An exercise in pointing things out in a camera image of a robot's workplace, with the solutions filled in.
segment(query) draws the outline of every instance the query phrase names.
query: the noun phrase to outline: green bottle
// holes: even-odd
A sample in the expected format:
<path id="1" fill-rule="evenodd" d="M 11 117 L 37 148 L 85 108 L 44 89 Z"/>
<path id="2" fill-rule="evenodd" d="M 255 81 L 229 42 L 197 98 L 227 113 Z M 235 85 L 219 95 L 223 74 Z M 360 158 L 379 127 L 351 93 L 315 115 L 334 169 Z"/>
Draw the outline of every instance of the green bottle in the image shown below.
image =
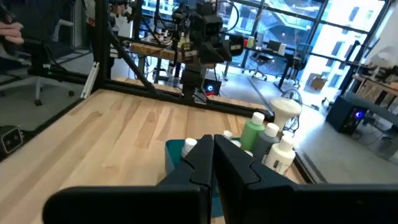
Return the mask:
<path id="1" fill-rule="evenodd" d="M 259 112 L 253 113 L 251 120 L 247 120 L 244 125 L 241 136 L 241 149 L 251 151 L 257 136 L 261 131 L 265 131 L 266 127 L 262 124 L 264 115 Z"/>

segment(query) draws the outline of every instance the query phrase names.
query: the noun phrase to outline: dark gray bottle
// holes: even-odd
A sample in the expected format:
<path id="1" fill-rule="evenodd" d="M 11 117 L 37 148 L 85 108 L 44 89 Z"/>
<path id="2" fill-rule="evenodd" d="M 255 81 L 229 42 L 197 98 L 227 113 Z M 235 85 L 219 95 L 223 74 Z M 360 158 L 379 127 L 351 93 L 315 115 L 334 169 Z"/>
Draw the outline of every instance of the dark gray bottle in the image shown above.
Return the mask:
<path id="1" fill-rule="evenodd" d="M 277 137 L 279 131 L 278 125 L 274 123 L 268 123 L 265 131 L 261 131 L 256 138 L 253 145 L 253 158 L 262 162 L 265 155 L 268 155 L 271 146 L 279 142 Z"/>

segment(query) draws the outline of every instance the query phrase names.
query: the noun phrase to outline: white funnel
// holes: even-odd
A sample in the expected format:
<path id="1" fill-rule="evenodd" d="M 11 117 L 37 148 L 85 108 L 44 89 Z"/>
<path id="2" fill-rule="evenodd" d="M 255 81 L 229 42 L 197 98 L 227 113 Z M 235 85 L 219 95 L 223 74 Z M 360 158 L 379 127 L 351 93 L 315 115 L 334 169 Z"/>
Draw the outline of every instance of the white funnel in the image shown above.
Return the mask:
<path id="1" fill-rule="evenodd" d="M 271 100 L 271 108 L 275 114 L 274 123 L 282 131 L 287 120 L 301 113 L 301 105 L 294 100 L 287 98 L 275 98 Z"/>

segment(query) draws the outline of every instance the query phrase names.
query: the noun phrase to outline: cardboard box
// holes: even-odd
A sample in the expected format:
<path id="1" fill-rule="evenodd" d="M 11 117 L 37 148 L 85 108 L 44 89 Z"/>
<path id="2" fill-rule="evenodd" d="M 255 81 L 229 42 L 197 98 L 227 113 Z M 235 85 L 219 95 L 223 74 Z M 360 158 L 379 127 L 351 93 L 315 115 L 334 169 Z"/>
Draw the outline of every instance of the cardboard box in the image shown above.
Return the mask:
<path id="1" fill-rule="evenodd" d="M 320 78 L 320 77 L 316 77 L 312 80 L 311 82 L 311 87 L 316 89 L 316 90 L 322 90 L 322 88 L 325 86 L 325 83 L 328 80 L 326 78 Z"/>

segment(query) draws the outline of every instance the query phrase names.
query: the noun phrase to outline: blue light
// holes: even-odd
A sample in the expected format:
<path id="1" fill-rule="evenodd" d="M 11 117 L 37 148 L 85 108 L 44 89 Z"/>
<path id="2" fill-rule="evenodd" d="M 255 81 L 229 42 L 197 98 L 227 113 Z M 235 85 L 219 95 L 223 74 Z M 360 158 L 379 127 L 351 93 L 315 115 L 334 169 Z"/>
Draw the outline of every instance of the blue light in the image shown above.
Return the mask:
<path id="1" fill-rule="evenodd" d="M 214 90 L 213 85 L 208 85 L 208 86 L 206 87 L 206 91 L 207 91 L 207 92 L 211 92 L 211 91 L 213 91 L 213 90 Z"/>
<path id="2" fill-rule="evenodd" d="M 356 119 L 362 119 L 364 116 L 364 113 L 362 111 L 356 112 L 355 113 L 355 118 Z"/>

